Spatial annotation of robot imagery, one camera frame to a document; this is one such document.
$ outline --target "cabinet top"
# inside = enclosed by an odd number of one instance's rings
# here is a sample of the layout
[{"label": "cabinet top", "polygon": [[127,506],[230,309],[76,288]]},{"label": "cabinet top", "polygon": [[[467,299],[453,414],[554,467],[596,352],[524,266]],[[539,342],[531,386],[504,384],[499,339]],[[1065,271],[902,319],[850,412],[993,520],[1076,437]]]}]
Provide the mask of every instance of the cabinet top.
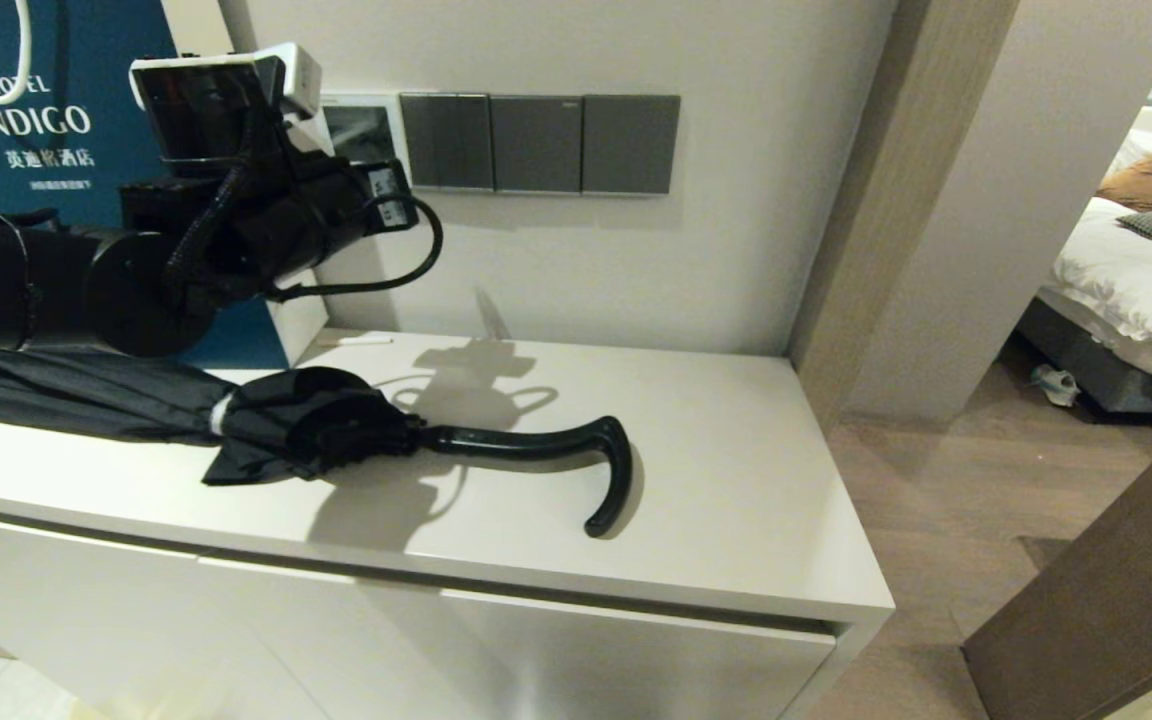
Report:
[{"label": "cabinet top", "polygon": [[[321,341],[356,338],[326,331]],[[582,523],[602,462],[422,452],[262,486],[200,484],[215,450],[0,425],[0,511],[196,546],[723,611],[855,621],[892,599],[787,359],[384,333],[312,347],[434,424],[550,432],[616,415],[637,491]],[[220,372],[234,382],[259,372]]]}]

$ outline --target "umbrella handle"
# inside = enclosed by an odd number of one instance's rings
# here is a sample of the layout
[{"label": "umbrella handle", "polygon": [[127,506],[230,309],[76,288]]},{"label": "umbrella handle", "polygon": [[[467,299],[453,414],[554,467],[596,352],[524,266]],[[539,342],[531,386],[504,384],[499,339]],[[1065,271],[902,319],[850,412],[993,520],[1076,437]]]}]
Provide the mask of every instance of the umbrella handle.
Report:
[{"label": "umbrella handle", "polygon": [[616,524],[634,483],[634,454],[621,420],[604,416],[578,429],[556,433],[507,433],[500,430],[457,429],[452,425],[423,429],[420,447],[447,455],[506,460],[553,460],[598,450],[612,464],[612,483],[602,505],[585,521],[585,535],[602,537]]}]

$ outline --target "black umbrella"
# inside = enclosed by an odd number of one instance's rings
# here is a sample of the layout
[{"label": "black umbrella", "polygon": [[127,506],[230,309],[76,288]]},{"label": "black umbrella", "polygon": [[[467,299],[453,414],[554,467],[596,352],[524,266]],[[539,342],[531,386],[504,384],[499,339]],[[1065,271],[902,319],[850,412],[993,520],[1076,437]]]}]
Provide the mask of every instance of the black umbrella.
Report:
[{"label": "black umbrella", "polygon": [[289,475],[312,479],[372,455],[553,460],[598,450],[611,462],[607,497],[585,523],[607,533],[632,482],[630,442],[605,416],[556,433],[429,427],[344,370],[287,370],[237,386],[169,359],[97,351],[0,350],[0,422],[141,442],[220,446],[209,486]]}]

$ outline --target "gray switch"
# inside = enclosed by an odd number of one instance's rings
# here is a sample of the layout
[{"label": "gray switch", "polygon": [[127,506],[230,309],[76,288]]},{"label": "gray switch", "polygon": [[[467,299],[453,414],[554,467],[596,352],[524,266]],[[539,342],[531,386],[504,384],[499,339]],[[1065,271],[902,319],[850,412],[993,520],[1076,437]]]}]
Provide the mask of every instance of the gray switch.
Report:
[{"label": "gray switch", "polygon": [[681,105],[676,94],[586,94],[581,190],[667,195]]},{"label": "gray switch", "polygon": [[492,115],[485,94],[402,94],[412,184],[492,190]]},{"label": "gray switch", "polygon": [[579,192],[581,98],[492,96],[495,187]]}]

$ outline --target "white bedsheet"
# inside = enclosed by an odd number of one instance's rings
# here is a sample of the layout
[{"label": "white bedsheet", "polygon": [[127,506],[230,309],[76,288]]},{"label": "white bedsheet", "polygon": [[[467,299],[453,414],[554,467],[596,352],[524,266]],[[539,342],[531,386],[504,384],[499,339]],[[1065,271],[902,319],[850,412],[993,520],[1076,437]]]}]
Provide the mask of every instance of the white bedsheet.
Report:
[{"label": "white bedsheet", "polygon": [[1091,310],[1101,323],[1048,302],[1126,363],[1152,374],[1152,241],[1115,222],[1132,212],[1093,197],[1043,289]]}]

